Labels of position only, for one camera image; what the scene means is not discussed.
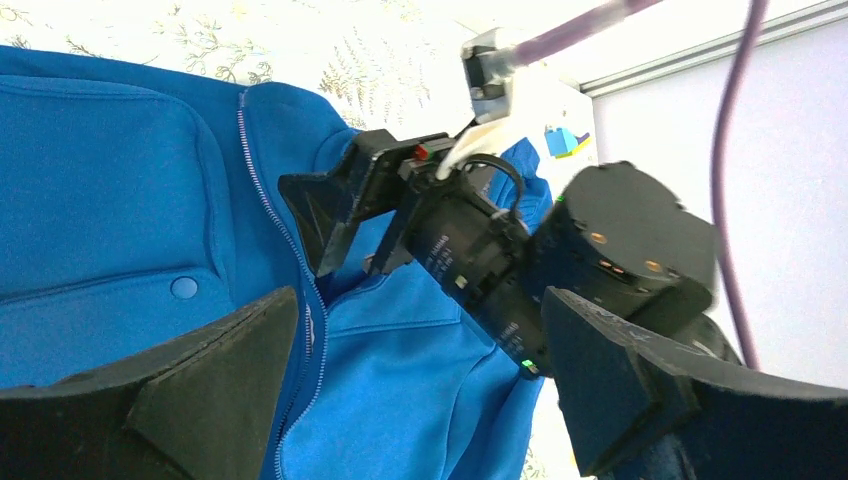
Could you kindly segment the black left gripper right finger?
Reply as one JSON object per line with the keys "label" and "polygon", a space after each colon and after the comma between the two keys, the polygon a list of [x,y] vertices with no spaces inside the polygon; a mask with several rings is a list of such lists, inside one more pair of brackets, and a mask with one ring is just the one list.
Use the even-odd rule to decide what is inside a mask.
{"label": "black left gripper right finger", "polygon": [[549,289],[577,467],[599,479],[843,479],[847,393],[750,370]]}

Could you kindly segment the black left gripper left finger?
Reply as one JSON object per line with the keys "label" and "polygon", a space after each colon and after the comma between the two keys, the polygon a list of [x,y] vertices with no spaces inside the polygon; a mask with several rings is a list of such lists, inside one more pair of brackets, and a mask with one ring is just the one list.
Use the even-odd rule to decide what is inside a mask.
{"label": "black left gripper left finger", "polygon": [[5,479],[255,479],[299,318],[280,288],[47,387],[1,394]]}

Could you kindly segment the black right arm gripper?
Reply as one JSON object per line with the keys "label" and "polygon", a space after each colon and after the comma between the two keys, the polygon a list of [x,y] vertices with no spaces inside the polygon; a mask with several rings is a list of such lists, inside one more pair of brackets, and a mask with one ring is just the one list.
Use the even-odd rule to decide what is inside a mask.
{"label": "black right arm gripper", "polygon": [[330,171],[282,175],[278,190],[294,216],[308,266],[317,278],[339,270],[360,225],[394,209],[366,273],[388,275],[418,262],[523,376],[552,377],[540,307],[519,282],[530,239],[526,225],[516,204],[492,203],[466,170],[482,165],[503,172],[518,198],[525,183],[511,163],[488,154],[475,154],[449,178],[436,179],[454,143],[440,134],[397,146],[385,129],[366,131]]}

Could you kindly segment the blue zip jacket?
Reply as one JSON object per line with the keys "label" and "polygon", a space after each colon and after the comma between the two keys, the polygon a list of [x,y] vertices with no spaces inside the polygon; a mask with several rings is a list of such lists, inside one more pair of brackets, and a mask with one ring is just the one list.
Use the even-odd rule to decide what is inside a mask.
{"label": "blue zip jacket", "polygon": [[1,51],[1,394],[47,387],[273,291],[299,318],[255,479],[516,479],[539,381],[364,222],[316,279],[277,181],[356,136],[321,96]]}

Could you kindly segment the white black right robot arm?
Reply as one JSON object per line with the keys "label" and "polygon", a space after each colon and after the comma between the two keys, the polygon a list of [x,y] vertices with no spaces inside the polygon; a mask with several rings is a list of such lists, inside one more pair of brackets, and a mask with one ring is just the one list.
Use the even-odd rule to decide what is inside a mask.
{"label": "white black right robot arm", "polygon": [[580,472],[599,479],[843,479],[847,393],[710,352],[716,234],[663,184],[619,162],[582,169],[541,225],[486,199],[455,141],[357,135],[326,173],[278,189],[310,270],[343,264],[359,225],[393,213],[369,274],[417,261],[521,370],[554,380]]}

